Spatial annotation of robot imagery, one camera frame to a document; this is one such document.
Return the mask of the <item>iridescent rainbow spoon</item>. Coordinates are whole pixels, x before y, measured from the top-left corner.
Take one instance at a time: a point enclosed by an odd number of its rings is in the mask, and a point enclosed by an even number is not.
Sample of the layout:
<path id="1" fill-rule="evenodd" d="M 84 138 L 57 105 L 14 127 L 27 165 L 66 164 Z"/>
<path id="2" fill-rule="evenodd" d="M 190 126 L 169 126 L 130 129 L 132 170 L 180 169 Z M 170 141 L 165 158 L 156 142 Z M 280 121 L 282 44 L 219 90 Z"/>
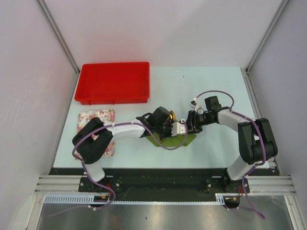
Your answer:
<path id="1" fill-rule="evenodd" d="M 169 111 L 169 116 L 168 116 L 168 121 L 175 121 L 176 120 L 176 114 L 170 110 Z"/>

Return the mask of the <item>green paper napkin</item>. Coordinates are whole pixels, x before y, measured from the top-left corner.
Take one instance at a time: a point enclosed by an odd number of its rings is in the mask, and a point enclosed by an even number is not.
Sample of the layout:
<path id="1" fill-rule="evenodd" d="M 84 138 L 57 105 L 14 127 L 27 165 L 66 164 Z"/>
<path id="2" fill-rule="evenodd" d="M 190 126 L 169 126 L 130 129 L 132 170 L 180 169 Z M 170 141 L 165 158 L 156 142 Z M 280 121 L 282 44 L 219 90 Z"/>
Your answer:
<path id="1" fill-rule="evenodd" d="M 160 143 L 161 145 L 167 148 L 175 148 L 179 146 L 184 140 L 184 135 L 178 135 L 176 137 L 169 137 L 163 140 L 159 138 L 157 133 L 154 133 L 153 136 L 157 139 L 158 142 L 156 142 L 151 135 L 147 136 L 146 138 L 156 147 L 160 147 L 160 145 L 158 144 Z M 188 134 L 187 139 L 185 140 L 182 146 L 183 147 L 188 146 L 196 137 L 197 137 L 196 134 Z"/>

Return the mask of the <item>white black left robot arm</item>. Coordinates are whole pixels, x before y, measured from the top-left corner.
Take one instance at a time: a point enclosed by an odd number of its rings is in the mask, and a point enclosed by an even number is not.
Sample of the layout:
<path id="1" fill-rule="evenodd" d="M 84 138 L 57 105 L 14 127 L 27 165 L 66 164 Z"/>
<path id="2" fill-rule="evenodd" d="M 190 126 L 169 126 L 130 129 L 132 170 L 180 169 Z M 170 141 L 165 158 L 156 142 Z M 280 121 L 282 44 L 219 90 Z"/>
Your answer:
<path id="1" fill-rule="evenodd" d="M 105 172 L 101 158 L 111 142 L 128 138 L 142 138 L 156 133 L 161 140 L 174 137 L 180 130 L 174 114 L 163 107 L 152 113 L 146 113 L 125 123 L 105 123 L 95 117 L 90 120 L 72 139 L 73 152 L 78 158 L 87 176 L 89 186 L 95 191 L 102 191 L 106 186 Z"/>

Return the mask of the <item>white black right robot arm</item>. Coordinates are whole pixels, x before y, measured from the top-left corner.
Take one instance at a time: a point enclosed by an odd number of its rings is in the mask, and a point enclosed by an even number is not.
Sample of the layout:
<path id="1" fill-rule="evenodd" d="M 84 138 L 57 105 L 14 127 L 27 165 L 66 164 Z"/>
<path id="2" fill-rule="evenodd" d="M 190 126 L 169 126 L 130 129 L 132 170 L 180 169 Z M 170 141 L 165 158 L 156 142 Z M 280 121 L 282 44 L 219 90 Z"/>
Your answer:
<path id="1" fill-rule="evenodd" d="M 211 124 L 226 126 L 238 134 L 239 157 L 225 170 L 221 186 L 226 192 L 238 188 L 238 180 L 252 172 L 259 165 L 278 154 L 278 147 L 270 122 L 266 118 L 250 118 L 232 109 L 222 106 L 217 96 L 205 100 L 206 110 L 197 103 L 191 102 L 193 110 L 188 112 L 186 120 L 191 134 L 202 132 L 202 127 Z"/>

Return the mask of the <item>red plastic bin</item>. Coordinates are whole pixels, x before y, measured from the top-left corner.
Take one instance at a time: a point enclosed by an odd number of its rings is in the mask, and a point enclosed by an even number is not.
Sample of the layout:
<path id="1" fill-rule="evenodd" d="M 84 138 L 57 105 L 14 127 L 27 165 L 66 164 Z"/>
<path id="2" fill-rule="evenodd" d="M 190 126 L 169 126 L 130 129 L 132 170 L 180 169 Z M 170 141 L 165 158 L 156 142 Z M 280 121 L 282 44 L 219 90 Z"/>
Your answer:
<path id="1" fill-rule="evenodd" d="M 82 105 L 139 104 L 149 97 L 149 62 L 120 62 L 84 64 L 74 99 Z"/>

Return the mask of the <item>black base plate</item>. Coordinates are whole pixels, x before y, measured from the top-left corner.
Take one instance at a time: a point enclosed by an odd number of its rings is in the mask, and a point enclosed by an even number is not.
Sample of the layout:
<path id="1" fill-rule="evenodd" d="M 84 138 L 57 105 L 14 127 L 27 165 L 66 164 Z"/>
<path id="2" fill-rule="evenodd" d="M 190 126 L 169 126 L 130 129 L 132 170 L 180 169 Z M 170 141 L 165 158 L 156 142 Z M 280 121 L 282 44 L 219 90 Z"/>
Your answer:
<path id="1" fill-rule="evenodd" d="M 222 200 L 238 206 L 241 196 L 249 193 L 246 180 L 232 181 L 222 169 L 107 169 L 106 177 L 92 183 L 82 169 L 52 168 L 49 175 L 78 175 L 78 192 L 96 193 L 89 207 L 101 209 L 111 202 L 199 203 Z"/>

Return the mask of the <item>aluminium frame rail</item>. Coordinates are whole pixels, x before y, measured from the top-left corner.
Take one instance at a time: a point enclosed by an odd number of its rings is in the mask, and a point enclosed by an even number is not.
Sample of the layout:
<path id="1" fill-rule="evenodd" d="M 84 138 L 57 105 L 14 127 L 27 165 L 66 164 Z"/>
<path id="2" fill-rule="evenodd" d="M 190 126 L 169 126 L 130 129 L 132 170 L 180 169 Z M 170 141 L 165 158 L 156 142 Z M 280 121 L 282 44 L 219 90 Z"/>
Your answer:
<path id="1" fill-rule="evenodd" d="M 249 72 L 246 68 L 241 69 L 248 96 L 252 105 L 255 117 L 262 117 L 262 112 L 254 88 L 252 86 Z M 251 196 L 283 196 L 285 199 L 286 211 L 290 215 L 292 226 L 295 230 L 305 230 L 307 219 L 304 217 L 293 181 L 290 176 L 250 176 Z"/>

